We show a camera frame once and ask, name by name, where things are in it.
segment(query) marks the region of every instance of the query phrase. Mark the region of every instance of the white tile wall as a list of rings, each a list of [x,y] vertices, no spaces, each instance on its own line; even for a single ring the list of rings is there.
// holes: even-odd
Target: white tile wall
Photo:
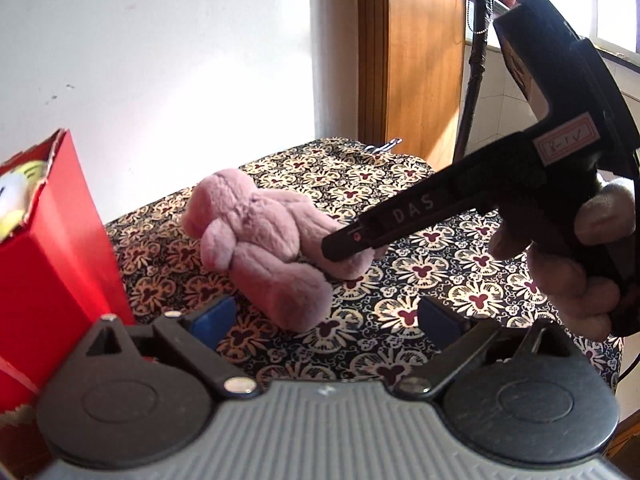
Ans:
[[[614,79],[618,83],[620,91],[640,98],[640,74],[629,70],[625,66],[617,65]]]
[[[609,59],[603,58],[602,60],[604,61],[604,64],[607,65],[607,68],[609,69],[609,72],[611,72],[611,75],[615,76],[617,64],[613,61],[610,61]]]
[[[502,96],[478,98],[476,114],[471,126],[468,145],[477,144],[498,133]]]
[[[625,337],[625,347],[622,352],[622,364],[620,371],[633,362],[640,352],[640,334]],[[621,383],[616,390],[616,399],[620,405],[620,420],[625,420],[629,415],[633,415],[640,408],[640,366],[635,368]]]
[[[502,96],[498,135],[507,136],[513,132],[520,132],[537,122],[529,103],[507,95]]]
[[[636,122],[636,124],[640,124],[640,102],[627,95],[623,95],[622,97],[625,99],[626,106],[629,108],[634,121]]]
[[[503,95],[505,75],[506,68],[502,54],[491,50],[487,51],[484,60],[484,74],[482,75],[479,97]]]
[[[513,80],[513,77],[511,77],[511,74],[506,67],[504,68],[504,71],[506,72],[506,76],[504,78],[504,95],[520,101],[526,101],[520,87],[516,85],[516,82]]]

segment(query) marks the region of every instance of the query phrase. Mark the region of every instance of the black circular cap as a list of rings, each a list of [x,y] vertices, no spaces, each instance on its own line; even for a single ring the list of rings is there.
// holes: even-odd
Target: black circular cap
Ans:
[[[528,354],[460,377],[442,401],[454,434],[493,459],[570,463],[599,452],[618,423],[610,389],[582,355]]]
[[[100,422],[123,424],[149,416],[158,406],[158,393],[140,381],[111,381],[98,384],[84,395],[87,414]]]
[[[201,433],[210,395],[192,375],[163,364],[87,366],[77,388],[52,384],[38,426],[53,453],[92,469],[131,468],[167,457]]]
[[[549,381],[519,381],[498,393],[500,407],[524,422],[553,422],[574,406],[571,392]]]

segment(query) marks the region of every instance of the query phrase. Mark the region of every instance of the yellow plush toy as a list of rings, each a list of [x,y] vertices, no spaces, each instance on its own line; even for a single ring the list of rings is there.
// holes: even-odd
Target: yellow plush toy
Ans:
[[[0,242],[21,224],[33,191],[47,171],[43,160],[30,160],[0,175]]]

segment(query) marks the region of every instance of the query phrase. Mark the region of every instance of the handwritten label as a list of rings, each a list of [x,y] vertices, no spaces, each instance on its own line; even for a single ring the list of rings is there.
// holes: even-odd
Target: handwritten label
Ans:
[[[533,141],[542,164],[548,166],[600,139],[588,112]]]

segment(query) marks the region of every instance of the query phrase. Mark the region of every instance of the ridged gray surface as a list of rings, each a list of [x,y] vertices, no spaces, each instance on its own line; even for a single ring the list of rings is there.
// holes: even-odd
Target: ridged gray surface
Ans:
[[[421,402],[380,383],[275,381],[254,400],[227,402],[204,435],[168,460],[119,472],[56,463],[40,480],[605,480],[601,460],[519,470],[466,449]]]

